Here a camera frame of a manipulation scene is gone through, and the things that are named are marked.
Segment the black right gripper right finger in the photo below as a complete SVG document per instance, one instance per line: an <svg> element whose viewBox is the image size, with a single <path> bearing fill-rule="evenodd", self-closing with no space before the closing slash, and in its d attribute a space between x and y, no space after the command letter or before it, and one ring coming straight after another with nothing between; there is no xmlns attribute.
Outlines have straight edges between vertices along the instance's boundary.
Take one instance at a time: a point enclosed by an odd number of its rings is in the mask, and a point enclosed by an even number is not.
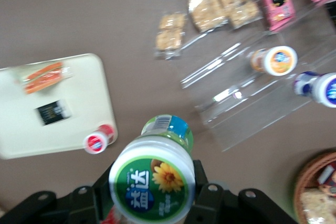
<svg viewBox="0 0 336 224"><path fill-rule="evenodd" d="M186 223L297 223L261 190L247 188L234 195L208 181L200 160L193 165L195 200Z"/></svg>

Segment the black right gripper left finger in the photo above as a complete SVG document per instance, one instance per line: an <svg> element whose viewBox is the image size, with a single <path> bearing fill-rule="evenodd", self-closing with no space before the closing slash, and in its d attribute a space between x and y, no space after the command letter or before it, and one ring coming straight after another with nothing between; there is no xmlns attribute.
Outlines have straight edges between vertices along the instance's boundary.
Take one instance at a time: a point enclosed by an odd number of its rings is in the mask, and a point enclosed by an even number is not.
<svg viewBox="0 0 336 224"><path fill-rule="evenodd" d="M38 191L5 213L1 223L116 223L110 169L92 186L80 186L60 198L53 191Z"/></svg>

